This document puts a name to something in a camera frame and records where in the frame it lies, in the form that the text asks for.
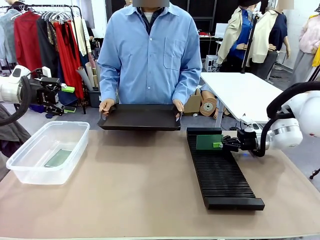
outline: red garment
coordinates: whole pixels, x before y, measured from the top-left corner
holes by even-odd
[[[14,20],[15,54],[19,65],[30,71],[42,68],[36,21],[39,15],[30,11]]]
[[[62,65],[65,83],[75,88],[75,95],[78,99],[84,98],[82,78],[76,72],[81,67],[79,49],[72,32],[71,23],[53,23],[56,32],[59,57]]]

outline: man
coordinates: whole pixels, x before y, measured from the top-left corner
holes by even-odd
[[[133,0],[110,18],[98,64],[104,115],[116,89],[121,104],[173,103],[183,112],[202,69],[196,24],[169,0]]]

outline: white robotic arm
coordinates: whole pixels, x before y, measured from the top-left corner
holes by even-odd
[[[32,73],[39,75],[39,78],[31,78]],[[66,87],[58,78],[51,77],[47,67],[31,72],[26,67],[17,65],[9,77],[0,77],[0,102],[20,104],[20,107],[8,119],[1,119],[0,126],[18,120],[26,113],[30,104],[42,105],[45,112],[61,116],[64,106],[59,102],[58,92]]]
[[[21,77],[31,72],[24,66],[17,65],[9,77],[0,76],[0,102],[21,103]]]
[[[320,137],[320,82],[295,84],[267,107],[269,122],[260,126],[249,122],[238,130],[237,138],[226,138],[223,147],[237,152],[250,150],[263,157],[268,149],[298,146],[305,135]]]

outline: dark undershirt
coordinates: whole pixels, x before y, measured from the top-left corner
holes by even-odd
[[[159,17],[159,15],[164,11],[164,7],[160,8],[159,10],[155,11],[151,17],[151,21],[149,22],[146,15],[142,12],[141,8],[138,7],[137,10],[140,13],[144,23],[145,23],[145,29],[148,33],[148,35],[150,35],[151,32],[151,28],[153,26],[153,24],[155,23],[155,20],[157,19],[157,17]]]
[[[284,43],[285,37],[288,36],[287,17],[283,13],[278,13],[274,26],[269,35],[269,44],[276,47],[280,51]]]

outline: black tray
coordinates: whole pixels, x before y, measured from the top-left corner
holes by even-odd
[[[177,131],[178,113],[174,105],[116,104],[106,119],[101,114],[98,126],[104,130]]]

